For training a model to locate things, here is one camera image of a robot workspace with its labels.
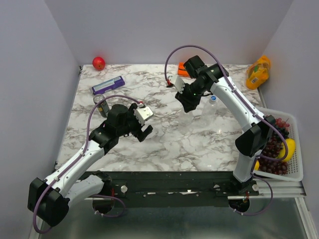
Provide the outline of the clear plastic bottle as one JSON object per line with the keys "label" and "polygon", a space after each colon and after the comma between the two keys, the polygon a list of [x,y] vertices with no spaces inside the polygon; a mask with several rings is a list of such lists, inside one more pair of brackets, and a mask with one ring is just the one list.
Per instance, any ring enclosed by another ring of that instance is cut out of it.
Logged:
{"label": "clear plastic bottle", "polygon": [[185,112],[184,110],[181,110],[178,117],[178,126],[179,127],[187,127],[191,125],[193,120],[193,112]]}
{"label": "clear plastic bottle", "polygon": [[200,116],[200,123],[203,127],[209,126],[211,122],[215,119],[217,106],[218,98],[215,102],[211,101],[209,98],[209,100],[205,103]]}

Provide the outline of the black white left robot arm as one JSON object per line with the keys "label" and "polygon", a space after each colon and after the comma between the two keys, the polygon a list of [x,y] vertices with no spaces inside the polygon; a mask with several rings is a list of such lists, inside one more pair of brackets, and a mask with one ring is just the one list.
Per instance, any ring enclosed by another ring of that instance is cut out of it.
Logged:
{"label": "black white left robot arm", "polygon": [[80,176],[115,147],[120,137],[131,134],[144,141],[153,128],[149,125],[142,130],[142,127],[153,115],[151,108],[143,104],[133,103],[129,108],[113,105],[106,120],[87,136],[71,159],[45,179],[35,178],[31,182],[27,207],[33,212],[33,222],[41,218],[54,227],[65,218],[70,207],[80,201],[93,195],[107,196],[111,185],[106,175],[98,172],[84,180],[80,180]]}

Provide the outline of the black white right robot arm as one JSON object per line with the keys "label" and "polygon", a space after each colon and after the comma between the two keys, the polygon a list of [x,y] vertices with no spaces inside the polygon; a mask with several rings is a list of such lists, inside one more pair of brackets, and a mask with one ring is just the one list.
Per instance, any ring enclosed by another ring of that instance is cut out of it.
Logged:
{"label": "black white right robot arm", "polygon": [[220,99],[230,110],[243,130],[235,140],[239,158],[229,183],[230,191],[241,195],[247,190],[247,181],[251,179],[255,157],[266,147],[272,136],[275,119],[265,116],[254,107],[237,89],[223,66],[216,63],[210,67],[204,64],[199,56],[188,59],[184,67],[194,80],[187,84],[178,75],[169,78],[177,90],[175,98],[181,102],[186,113],[199,105],[201,97],[208,91]]}

